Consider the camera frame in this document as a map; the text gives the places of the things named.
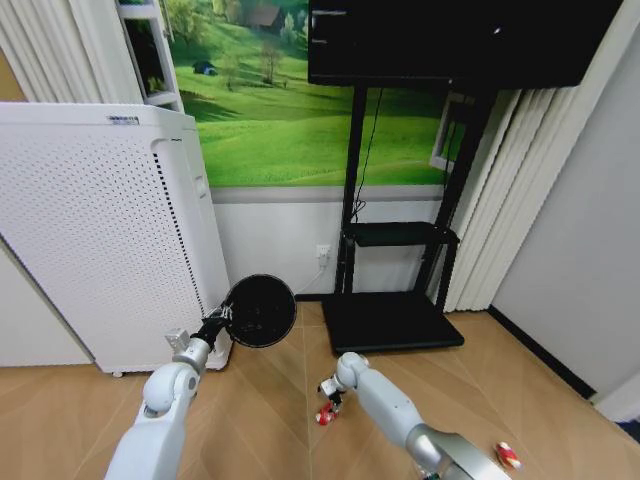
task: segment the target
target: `baseboard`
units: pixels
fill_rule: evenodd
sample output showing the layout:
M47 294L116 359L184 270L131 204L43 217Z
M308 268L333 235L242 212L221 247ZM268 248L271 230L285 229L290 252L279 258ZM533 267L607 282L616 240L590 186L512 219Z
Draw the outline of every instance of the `baseboard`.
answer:
M536 357L542 360L547 367L553 370L562 380L585 399L588 399L596 391L584 380L573 373L569 367L549 353L542 345L531 338L524 330L513 323L509 318L493 305L487 309L489 314L496 319L511 335L516 337L520 343L527 347Z
M296 302L321 302L333 297L334 293L299 293L295 295Z

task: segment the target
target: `house in mural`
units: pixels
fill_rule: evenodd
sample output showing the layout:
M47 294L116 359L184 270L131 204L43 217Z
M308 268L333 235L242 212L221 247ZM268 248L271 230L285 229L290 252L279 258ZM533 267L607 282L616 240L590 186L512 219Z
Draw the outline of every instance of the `house in mural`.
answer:
M256 5L247 16L247 26L263 32L280 33L284 26L284 11L276 5Z
M199 73L201 75L217 75L216 67L213 66L209 60L198 60L192 65L193 73Z

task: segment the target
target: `landscape wall mural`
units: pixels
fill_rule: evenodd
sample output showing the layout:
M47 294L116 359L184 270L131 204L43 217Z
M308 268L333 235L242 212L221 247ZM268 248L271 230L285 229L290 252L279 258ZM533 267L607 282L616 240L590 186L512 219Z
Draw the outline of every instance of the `landscape wall mural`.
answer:
M307 83L306 0L169 0L168 10L212 186L344 183L352 89ZM407 48L418 58L423 47ZM369 92L360 170L377 96ZM385 89L367 185L443 182L429 160L445 96Z

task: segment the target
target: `wall socket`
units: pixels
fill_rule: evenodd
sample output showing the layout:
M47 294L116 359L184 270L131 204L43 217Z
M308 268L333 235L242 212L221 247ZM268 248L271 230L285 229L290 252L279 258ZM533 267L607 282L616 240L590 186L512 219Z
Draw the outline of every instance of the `wall socket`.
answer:
M316 245L316 258L320 264L320 268L324 268L329 264L331 254L331 245Z

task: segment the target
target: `small toy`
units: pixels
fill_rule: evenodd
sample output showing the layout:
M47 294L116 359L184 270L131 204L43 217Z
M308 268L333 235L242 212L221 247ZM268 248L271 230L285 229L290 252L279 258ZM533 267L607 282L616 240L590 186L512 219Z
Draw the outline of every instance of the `small toy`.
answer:
M515 468L520 470L522 468L522 462L518 460L518 456L509 446L507 442L500 442L496 444L496 454L500 463L507 468Z
M322 407L318 413L316 413L316 422L325 426L331 423L337 416L338 413L333 411L333 404L331 402L327 402L327 404Z

